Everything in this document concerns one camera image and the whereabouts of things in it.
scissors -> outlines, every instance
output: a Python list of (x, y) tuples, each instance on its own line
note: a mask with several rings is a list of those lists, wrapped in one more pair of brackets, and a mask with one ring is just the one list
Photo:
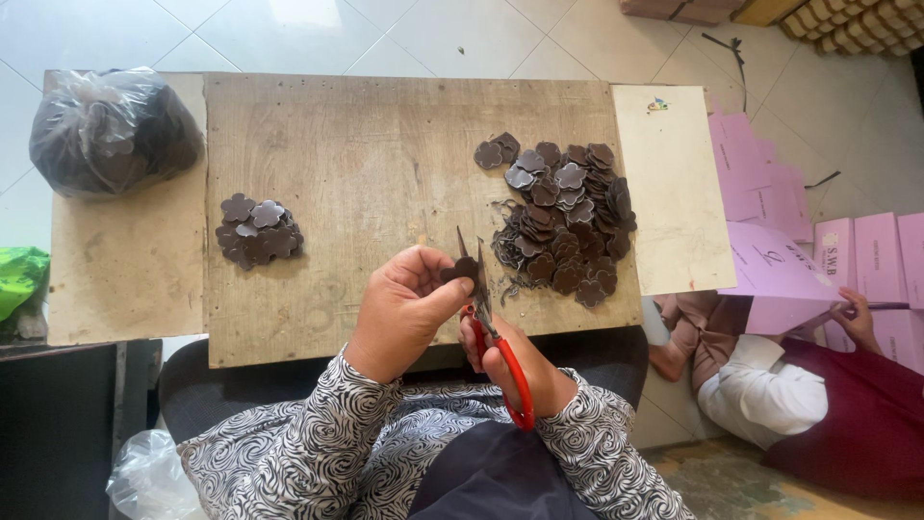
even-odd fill
[[(465, 241), (462, 240), (462, 232), (458, 227), (456, 227), (456, 234), (459, 240), (459, 253), (462, 254), (462, 256), (468, 256)], [(523, 431), (530, 431), (536, 424), (536, 415), (532, 408), (532, 394), (529, 393), (529, 383), (526, 381), (526, 376), (523, 375), (523, 369), (520, 368), (519, 361), (517, 361), (514, 351), (510, 349), (510, 344), (507, 343), (507, 340), (501, 338), (501, 335), (497, 333), (497, 329), (495, 329), (494, 325), (491, 323), (491, 295), (488, 293), (488, 279), (484, 274), (484, 259), (481, 256), (480, 241), (478, 243), (478, 287), (478, 291), (475, 292), (474, 296), (474, 304), (466, 305), (462, 308), (459, 321), (464, 319), (465, 316), (472, 316), (475, 328), (475, 342), (476, 345), (478, 345), (479, 360), (484, 357), (484, 353), (488, 352), (488, 347), (484, 343), (484, 334), (481, 333), (481, 326), (483, 325), (488, 329), (488, 332), (491, 333), (494, 346), (501, 351), (501, 355), (504, 357), (504, 361), (510, 369), (510, 375), (513, 376), (517, 384), (517, 391), (520, 394), (523, 413), (521, 414), (517, 410), (514, 410), (514, 407), (510, 405), (510, 401), (507, 400), (507, 394), (504, 394), (504, 405), (507, 407), (507, 412), (510, 414), (510, 418), (513, 419), (514, 424)]]

swirl patterned sleeve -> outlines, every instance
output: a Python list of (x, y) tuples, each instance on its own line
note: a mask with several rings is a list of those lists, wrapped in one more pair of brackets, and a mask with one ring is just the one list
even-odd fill
[(385, 418), (401, 400), (400, 379), (383, 385), (336, 356), (273, 447), (233, 490), (230, 518), (340, 518)]
[(692, 519), (680, 494), (629, 444), (635, 412), (626, 400), (593, 387), (571, 368), (577, 395), (536, 429), (578, 497), (603, 518)]

black and white patterned blouse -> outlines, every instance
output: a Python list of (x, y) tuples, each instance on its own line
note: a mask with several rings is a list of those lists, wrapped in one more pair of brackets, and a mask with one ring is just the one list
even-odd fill
[[(577, 396), (536, 430), (603, 518), (694, 518), (628, 443), (635, 412), (570, 368)], [(407, 517), (428, 466), (482, 421), (510, 422), (494, 385), (403, 389), (343, 355), (305, 401), (258, 406), (177, 447), (211, 518)]]

plywood board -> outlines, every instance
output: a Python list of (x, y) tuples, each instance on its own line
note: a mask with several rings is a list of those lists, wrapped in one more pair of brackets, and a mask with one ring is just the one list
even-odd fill
[[(649, 110), (658, 97), (667, 110)], [(702, 87), (613, 85), (643, 295), (736, 285)]]
[[(244, 192), (280, 201), (306, 232), (301, 258), (249, 272), (225, 260), (208, 233), (211, 366), (335, 354), (369, 274), (392, 255), (416, 243), (454, 254), (456, 225), (469, 249), (476, 235), (490, 243), (504, 225), (492, 202), (511, 193), (503, 167), (485, 172), (473, 162), (479, 142), (509, 131), (527, 147), (616, 145), (602, 81), (209, 73), (206, 96), (209, 229), (221, 201)], [(593, 310), (549, 290), (522, 291), (502, 308), (505, 270), (487, 257), (495, 311), (528, 334), (641, 322), (631, 255), (618, 265), (616, 295)], [(455, 322), (435, 340), (455, 341)]]
[[(164, 79), (205, 132), (203, 76)], [(110, 202), (54, 195), (48, 344), (202, 332), (207, 170)]]

small sticker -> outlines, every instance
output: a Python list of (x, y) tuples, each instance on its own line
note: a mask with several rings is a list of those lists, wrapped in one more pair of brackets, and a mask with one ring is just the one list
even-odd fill
[(833, 283), (831, 283), (831, 280), (828, 279), (828, 277), (822, 275), (822, 273), (815, 273), (815, 278), (817, 278), (819, 282), (823, 283), (824, 285), (827, 285), (828, 287), (831, 287), (832, 285), (834, 285)]
[(665, 103), (663, 99), (659, 97), (654, 98), (654, 103), (648, 105), (649, 110), (667, 110), (669, 104)]

